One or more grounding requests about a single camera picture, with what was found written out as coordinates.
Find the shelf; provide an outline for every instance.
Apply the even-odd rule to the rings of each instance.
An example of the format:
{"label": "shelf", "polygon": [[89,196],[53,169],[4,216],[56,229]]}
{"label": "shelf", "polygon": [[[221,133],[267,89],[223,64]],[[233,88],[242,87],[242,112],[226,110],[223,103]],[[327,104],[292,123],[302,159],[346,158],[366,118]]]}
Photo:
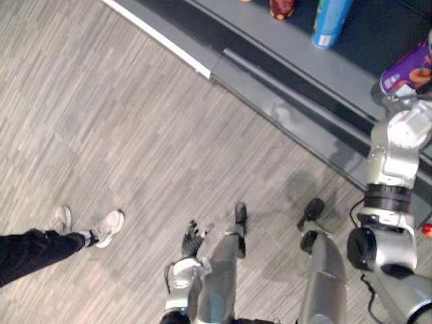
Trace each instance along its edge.
{"label": "shelf", "polygon": [[322,50],[311,41],[317,1],[297,1],[294,15],[284,22],[270,16],[268,1],[185,1],[345,106],[374,120],[385,115],[385,109],[370,95],[380,73],[422,41],[430,29],[430,21],[394,1],[369,1],[367,5],[355,1],[339,43]]}
{"label": "shelf", "polygon": [[[268,0],[102,1],[361,188],[365,187],[369,132],[385,113],[371,98],[371,89],[382,70],[415,45],[416,37],[423,37],[417,31],[406,38],[398,30],[402,25],[395,33],[388,29],[377,32],[377,40],[361,39],[365,50],[359,51],[358,38],[350,33],[366,35],[379,22],[368,21],[365,31],[357,26],[361,21],[356,17],[365,20],[365,12],[367,16],[379,9],[382,2],[368,3],[372,9],[363,13],[357,11],[365,9],[354,2],[340,42],[331,50],[321,50],[310,40],[316,0],[310,0],[307,8],[298,0],[296,14],[286,22],[269,15]],[[398,7],[386,17],[394,20],[402,13],[409,18],[411,13],[405,14],[406,10]],[[415,19],[417,25],[424,24],[419,17]],[[379,43],[385,33],[390,35],[391,49],[385,43],[374,47],[373,42]],[[416,225],[431,216],[430,164],[430,154],[424,154],[412,195]]]}

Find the bottle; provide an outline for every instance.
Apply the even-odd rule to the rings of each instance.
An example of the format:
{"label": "bottle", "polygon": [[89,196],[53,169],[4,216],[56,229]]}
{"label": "bottle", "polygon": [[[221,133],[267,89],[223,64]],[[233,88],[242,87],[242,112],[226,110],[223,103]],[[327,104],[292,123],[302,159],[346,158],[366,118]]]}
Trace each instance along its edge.
{"label": "bottle", "polygon": [[319,0],[315,19],[313,43],[323,49],[338,41],[352,0]]}
{"label": "bottle", "polygon": [[284,20],[294,13],[296,0],[270,0],[270,14],[276,20]]}

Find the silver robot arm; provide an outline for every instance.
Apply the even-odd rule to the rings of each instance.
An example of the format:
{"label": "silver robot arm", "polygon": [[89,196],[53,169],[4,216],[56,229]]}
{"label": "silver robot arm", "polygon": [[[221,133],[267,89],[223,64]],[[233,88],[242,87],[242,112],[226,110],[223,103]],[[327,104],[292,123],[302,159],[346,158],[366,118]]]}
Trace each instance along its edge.
{"label": "silver robot arm", "polygon": [[213,229],[211,224],[198,235],[195,221],[191,221],[183,237],[182,259],[172,263],[173,279],[168,280],[169,266],[165,270],[165,281],[169,292],[165,303],[165,315],[160,324],[189,324],[196,316],[198,296],[203,287],[203,277],[211,272],[210,264],[197,259],[205,236]]}
{"label": "silver robot arm", "polygon": [[409,213],[419,149],[432,129],[432,101],[406,91],[387,100],[393,111],[373,128],[367,191],[357,215],[361,226],[348,238],[348,259],[364,272],[395,323],[432,323],[432,281],[414,273]]}

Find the cable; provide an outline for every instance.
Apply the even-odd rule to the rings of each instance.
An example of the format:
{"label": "cable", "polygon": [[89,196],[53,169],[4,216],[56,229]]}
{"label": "cable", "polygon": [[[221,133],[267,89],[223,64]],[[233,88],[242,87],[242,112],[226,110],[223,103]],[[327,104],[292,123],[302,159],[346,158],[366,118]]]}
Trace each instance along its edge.
{"label": "cable", "polygon": [[169,270],[173,265],[175,265],[175,262],[168,264],[163,271],[163,278],[165,279],[165,286],[167,287],[168,294],[171,293],[171,289],[169,288]]}
{"label": "cable", "polygon": [[353,212],[353,211],[355,210],[355,208],[356,208],[359,204],[361,204],[363,201],[365,201],[364,198],[363,198],[362,200],[356,202],[356,204],[355,204],[353,207],[351,207],[351,210],[350,210],[350,218],[351,218],[351,222],[354,224],[354,226],[355,226],[356,228],[358,228],[358,225],[357,225],[357,223],[355,222],[354,217],[352,216],[352,212]]}
{"label": "cable", "polygon": [[364,284],[367,286],[367,289],[371,292],[371,299],[369,300],[369,303],[367,305],[367,310],[368,310],[370,316],[378,324],[384,324],[384,322],[381,322],[372,312],[372,306],[373,306],[373,302],[375,300],[376,293],[375,293],[371,283],[366,279],[366,276],[364,274],[362,274],[360,280],[364,282]]}

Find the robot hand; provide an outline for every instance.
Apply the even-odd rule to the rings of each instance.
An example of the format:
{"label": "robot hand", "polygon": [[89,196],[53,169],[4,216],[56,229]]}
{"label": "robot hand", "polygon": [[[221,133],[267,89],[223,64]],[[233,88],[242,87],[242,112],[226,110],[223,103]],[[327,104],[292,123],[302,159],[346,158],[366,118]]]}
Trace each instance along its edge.
{"label": "robot hand", "polygon": [[204,242],[205,237],[215,227],[210,223],[207,229],[198,235],[199,229],[196,228],[196,222],[190,221],[182,242],[182,256],[183,257],[196,257],[201,244]]}

